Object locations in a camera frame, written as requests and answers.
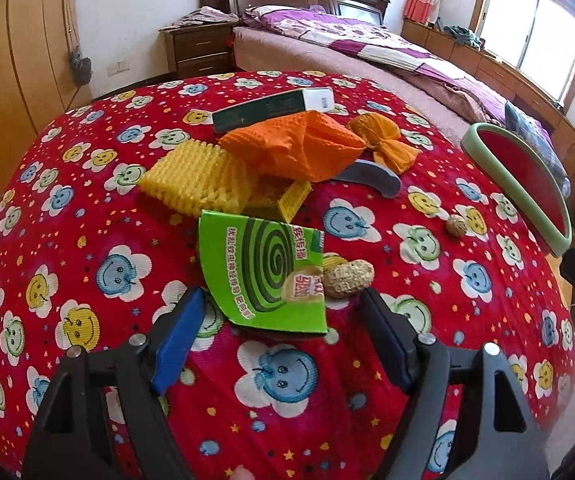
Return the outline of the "yellow foam fruit net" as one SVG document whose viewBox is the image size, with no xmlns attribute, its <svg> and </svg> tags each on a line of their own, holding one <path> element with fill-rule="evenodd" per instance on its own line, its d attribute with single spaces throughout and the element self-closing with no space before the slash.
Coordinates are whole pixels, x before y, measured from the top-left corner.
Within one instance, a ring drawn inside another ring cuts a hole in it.
<svg viewBox="0 0 575 480">
<path fill-rule="evenodd" d="M 219 145 L 188 140 L 146 171 L 140 190 L 179 214 L 203 210 L 241 214 L 259 177 Z"/>
</svg>

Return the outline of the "small walnut shell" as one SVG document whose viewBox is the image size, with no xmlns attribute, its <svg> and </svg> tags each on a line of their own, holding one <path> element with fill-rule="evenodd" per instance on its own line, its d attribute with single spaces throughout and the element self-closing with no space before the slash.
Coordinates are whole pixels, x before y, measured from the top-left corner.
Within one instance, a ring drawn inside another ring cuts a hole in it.
<svg viewBox="0 0 575 480">
<path fill-rule="evenodd" d="M 453 237 L 463 237 L 469 230 L 466 220 L 459 214 L 450 214 L 446 220 L 446 231 Z"/>
</svg>

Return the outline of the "blue plaid cloth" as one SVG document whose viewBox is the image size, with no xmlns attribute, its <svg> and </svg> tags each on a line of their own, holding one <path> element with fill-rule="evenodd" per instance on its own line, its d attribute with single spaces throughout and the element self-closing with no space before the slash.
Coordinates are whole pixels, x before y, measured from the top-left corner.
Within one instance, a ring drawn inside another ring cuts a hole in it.
<svg viewBox="0 0 575 480">
<path fill-rule="evenodd" d="M 504 123 L 507 130 L 519 136 L 537 153 L 557 182 L 563 196 L 568 198 L 572 191 L 571 181 L 545 130 L 510 101 L 504 105 Z"/>
</svg>

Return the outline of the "red smiley flower blanket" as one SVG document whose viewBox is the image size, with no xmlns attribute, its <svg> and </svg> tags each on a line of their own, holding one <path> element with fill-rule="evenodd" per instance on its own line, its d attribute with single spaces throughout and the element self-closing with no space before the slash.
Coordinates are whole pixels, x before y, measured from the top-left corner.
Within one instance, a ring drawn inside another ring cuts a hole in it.
<svg viewBox="0 0 575 480">
<path fill-rule="evenodd" d="M 198 185 L 218 155 L 211 116 L 287 90 L 330 88 L 331 121 L 391 122 L 419 151 L 387 198 L 358 183 L 316 184 L 291 226 L 237 221 L 199 238 L 142 188 L 179 159 Z M 112 349 L 147 332 L 205 272 L 254 322 L 296 321 L 281 288 L 315 233 L 336 263 L 372 264 L 385 304 L 421 333 L 508 357 L 535 419 L 550 428 L 575 382 L 575 335 L 545 252 L 508 196 L 427 118 L 379 84 L 315 70 L 167 82 L 55 118 L 5 173 L 0 195 L 0 465 L 19 474 L 46 389 L 66 351 Z M 366 479 L 406 399 L 388 382 L 356 298 L 332 299 L 314 337 L 233 324 L 209 308 L 162 405 L 201 479 Z"/>
</svg>

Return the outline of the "window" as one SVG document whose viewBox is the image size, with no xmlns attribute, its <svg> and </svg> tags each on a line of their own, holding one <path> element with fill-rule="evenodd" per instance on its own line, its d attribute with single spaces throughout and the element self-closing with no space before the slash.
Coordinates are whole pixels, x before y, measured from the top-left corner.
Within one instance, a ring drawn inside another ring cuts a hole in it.
<svg viewBox="0 0 575 480">
<path fill-rule="evenodd" d="M 568 109 L 575 96 L 572 0 L 475 0 L 470 26 L 487 51 Z"/>
</svg>

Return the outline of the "green mosquito coil box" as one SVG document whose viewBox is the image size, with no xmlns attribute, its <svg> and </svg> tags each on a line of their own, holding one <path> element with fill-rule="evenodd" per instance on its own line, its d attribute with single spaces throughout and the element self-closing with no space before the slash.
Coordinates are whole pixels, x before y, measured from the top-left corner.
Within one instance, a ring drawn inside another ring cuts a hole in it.
<svg viewBox="0 0 575 480">
<path fill-rule="evenodd" d="M 323 335 L 324 233 L 284 222 L 204 211 L 198 254 L 207 288 L 226 318 L 272 332 Z"/>
</svg>

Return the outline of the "orange foam net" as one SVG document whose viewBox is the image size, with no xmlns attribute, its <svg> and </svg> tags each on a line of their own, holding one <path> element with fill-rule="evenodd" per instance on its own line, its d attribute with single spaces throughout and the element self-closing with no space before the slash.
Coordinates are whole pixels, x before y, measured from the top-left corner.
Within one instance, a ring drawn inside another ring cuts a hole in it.
<svg viewBox="0 0 575 480">
<path fill-rule="evenodd" d="M 360 136 L 316 110 L 234 129 L 219 144 L 256 174 L 308 182 L 336 177 L 367 148 Z"/>
</svg>

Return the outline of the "purple white quilt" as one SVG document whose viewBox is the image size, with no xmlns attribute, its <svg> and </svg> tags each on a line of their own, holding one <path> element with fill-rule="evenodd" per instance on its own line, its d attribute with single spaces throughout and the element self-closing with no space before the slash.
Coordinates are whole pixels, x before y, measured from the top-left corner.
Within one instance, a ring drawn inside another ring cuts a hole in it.
<svg viewBox="0 0 575 480">
<path fill-rule="evenodd" d="M 255 6 L 246 10 L 243 18 L 246 24 L 267 32 L 381 66 L 469 122 L 504 124 L 504 105 L 510 100 L 455 64 L 382 26 L 293 6 Z"/>
</svg>

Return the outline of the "green white long box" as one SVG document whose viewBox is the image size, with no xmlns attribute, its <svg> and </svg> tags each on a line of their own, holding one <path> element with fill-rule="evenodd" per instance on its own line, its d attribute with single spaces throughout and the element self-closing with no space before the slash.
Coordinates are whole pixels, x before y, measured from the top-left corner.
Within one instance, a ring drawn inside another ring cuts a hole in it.
<svg viewBox="0 0 575 480">
<path fill-rule="evenodd" d="M 326 113 L 333 110 L 334 106 L 334 92 L 329 87 L 297 89 L 222 108 L 214 112 L 211 118 L 214 132 L 225 134 L 257 122 L 309 110 Z"/>
</svg>

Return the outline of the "black bag on wardrobe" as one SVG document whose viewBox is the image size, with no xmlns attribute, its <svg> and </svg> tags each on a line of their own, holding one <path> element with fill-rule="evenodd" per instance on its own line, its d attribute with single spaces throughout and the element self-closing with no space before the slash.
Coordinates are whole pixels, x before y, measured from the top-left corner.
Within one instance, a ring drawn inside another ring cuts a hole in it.
<svg viewBox="0 0 575 480">
<path fill-rule="evenodd" d="M 92 78 L 92 62 L 90 58 L 82 55 L 79 47 L 69 53 L 69 67 L 72 80 L 77 88 L 88 84 Z"/>
</svg>

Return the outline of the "wooden wardrobe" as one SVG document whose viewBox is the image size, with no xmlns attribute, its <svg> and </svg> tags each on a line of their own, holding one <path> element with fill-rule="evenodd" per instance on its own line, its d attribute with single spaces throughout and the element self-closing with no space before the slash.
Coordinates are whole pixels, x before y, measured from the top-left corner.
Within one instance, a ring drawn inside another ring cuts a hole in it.
<svg viewBox="0 0 575 480">
<path fill-rule="evenodd" d="M 74 0 L 0 0 L 0 196 L 43 129 L 92 100 L 70 67 Z"/>
</svg>

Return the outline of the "dark wooden bed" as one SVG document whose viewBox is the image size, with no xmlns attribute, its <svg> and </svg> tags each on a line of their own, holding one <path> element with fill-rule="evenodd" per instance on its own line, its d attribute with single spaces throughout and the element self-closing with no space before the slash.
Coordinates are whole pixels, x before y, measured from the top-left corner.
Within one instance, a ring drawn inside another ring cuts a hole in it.
<svg viewBox="0 0 575 480">
<path fill-rule="evenodd" d="M 383 24 L 388 0 L 199 0 L 231 13 L 244 70 L 330 70 L 424 91 L 466 122 L 492 122 L 554 151 L 561 116 L 514 70 L 477 49 L 467 29 Z"/>
</svg>

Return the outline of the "dark wooden nightstand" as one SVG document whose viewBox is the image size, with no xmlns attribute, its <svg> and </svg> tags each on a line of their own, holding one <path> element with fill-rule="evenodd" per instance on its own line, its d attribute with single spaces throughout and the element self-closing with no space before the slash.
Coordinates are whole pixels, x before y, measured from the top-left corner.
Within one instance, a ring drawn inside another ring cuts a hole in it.
<svg viewBox="0 0 575 480">
<path fill-rule="evenodd" d="M 169 72 L 180 79 L 237 70 L 233 24 L 202 24 L 161 29 Z"/>
</svg>

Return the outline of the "clothes on nightstand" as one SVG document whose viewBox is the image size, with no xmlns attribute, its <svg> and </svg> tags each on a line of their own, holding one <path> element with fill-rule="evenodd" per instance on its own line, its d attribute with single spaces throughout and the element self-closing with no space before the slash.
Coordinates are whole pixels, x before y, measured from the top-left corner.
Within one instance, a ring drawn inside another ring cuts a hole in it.
<svg viewBox="0 0 575 480">
<path fill-rule="evenodd" d="M 225 13 L 212 6 L 201 6 L 188 14 L 181 16 L 176 21 L 173 21 L 169 27 L 188 27 L 197 25 L 211 25 L 211 24 L 231 24 L 237 23 L 238 16 L 234 13 Z"/>
</svg>

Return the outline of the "wall power socket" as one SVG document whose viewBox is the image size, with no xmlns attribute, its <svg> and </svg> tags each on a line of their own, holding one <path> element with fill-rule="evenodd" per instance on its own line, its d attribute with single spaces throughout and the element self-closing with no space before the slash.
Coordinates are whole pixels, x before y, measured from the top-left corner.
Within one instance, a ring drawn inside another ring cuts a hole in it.
<svg viewBox="0 0 575 480">
<path fill-rule="evenodd" d="M 118 75 L 120 73 L 127 72 L 130 70 L 130 62 L 128 60 L 120 60 L 116 62 L 110 62 L 107 67 L 107 75 L 109 77 Z"/>
</svg>

